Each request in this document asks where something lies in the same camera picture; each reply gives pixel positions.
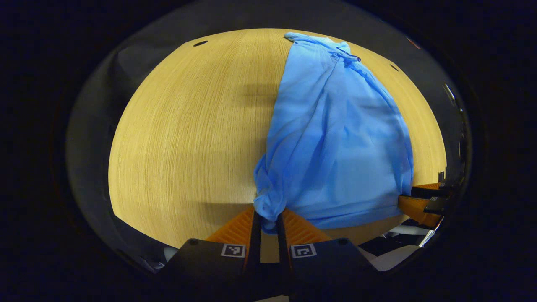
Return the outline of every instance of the fabric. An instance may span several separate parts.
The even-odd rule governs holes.
[[[254,173],[263,230],[275,232],[285,207],[318,228],[400,214],[397,198],[410,194],[413,164],[394,100],[347,43],[285,37],[294,43]]]

